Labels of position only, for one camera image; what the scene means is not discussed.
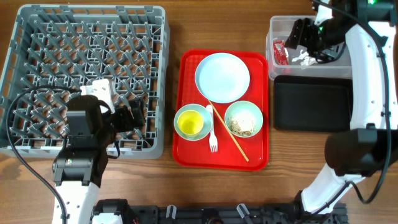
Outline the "yellow plastic cup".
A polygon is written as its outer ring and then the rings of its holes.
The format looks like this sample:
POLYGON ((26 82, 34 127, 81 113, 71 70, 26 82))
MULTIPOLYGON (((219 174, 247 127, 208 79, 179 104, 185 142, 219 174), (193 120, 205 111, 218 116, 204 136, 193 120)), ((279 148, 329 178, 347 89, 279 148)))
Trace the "yellow plastic cup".
POLYGON ((203 129, 204 119, 199 112, 186 110, 178 117, 177 125, 184 135, 193 138, 203 129))

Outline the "white tissue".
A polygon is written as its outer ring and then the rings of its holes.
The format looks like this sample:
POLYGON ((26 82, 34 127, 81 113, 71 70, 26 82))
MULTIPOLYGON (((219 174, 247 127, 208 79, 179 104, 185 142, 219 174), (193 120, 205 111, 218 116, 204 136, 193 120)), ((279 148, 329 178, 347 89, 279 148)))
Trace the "white tissue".
POLYGON ((292 65, 311 66, 316 63, 316 58, 309 56, 308 52, 305 50, 301 50, 297 57, 291 59, 292 65))

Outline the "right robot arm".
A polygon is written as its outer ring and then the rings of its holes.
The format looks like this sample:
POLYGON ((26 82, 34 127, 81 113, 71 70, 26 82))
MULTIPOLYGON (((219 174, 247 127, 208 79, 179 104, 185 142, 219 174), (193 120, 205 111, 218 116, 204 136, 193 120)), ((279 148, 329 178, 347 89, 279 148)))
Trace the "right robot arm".
POLYGON ((397 97, 394 75, 395 1, 314 1, 316 18, 299 19, 286 41, 323 62, 327 50, 345 44, 353 81, 349 130, 325 143, 326 163, 315 180, 295 198, 296 217, 331 213, 339 199, 378 172, 379 192, 388 168, 397 160, 397 97))

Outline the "red snack wrapper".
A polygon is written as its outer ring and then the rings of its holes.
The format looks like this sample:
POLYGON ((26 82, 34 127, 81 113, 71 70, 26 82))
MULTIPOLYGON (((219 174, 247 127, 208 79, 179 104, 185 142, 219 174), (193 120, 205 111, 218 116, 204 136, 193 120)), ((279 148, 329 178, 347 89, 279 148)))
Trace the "red snack wrapper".
POLYGON ((273 42, 273 52, 274 52, 275 61, 279 65, 289 64, 289 54, 285 48, 283 40, 275 40, 273 42))

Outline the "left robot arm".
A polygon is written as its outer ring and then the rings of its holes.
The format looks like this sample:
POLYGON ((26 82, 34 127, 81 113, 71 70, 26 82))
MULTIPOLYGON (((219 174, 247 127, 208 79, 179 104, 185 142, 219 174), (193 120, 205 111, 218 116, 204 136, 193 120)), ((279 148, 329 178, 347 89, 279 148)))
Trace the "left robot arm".
POLYGON ((85 95, 71 99, 67 108, 67 144, 53 162, 53 181, 61 198, 54 206, 53 223, 139 223, 127 200, 97 197, 111 159, 106 149, 116 143, 117 133, 143 127, 143 100, 112 110, 85 95))

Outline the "rice food scraps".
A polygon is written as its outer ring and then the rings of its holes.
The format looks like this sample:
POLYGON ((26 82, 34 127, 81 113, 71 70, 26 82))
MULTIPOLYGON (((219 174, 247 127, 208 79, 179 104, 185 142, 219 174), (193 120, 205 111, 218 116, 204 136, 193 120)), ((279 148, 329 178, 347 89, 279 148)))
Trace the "rice food scraps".
POLYGON ((255 132, 254 117, 249 113, 236 113, 228 118, 229 130, 239 137, 249 137, 255 132))

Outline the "green bowl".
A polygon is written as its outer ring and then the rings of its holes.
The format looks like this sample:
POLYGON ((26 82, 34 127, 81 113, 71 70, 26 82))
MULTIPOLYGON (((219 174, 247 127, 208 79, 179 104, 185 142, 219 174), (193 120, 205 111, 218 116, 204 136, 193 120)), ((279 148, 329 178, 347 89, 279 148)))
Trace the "green bowl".
POLYGON ((262 111, 250 101, 236 101, 224 113, 228 130, 239 138, 255 136, 264 123, 262 111))

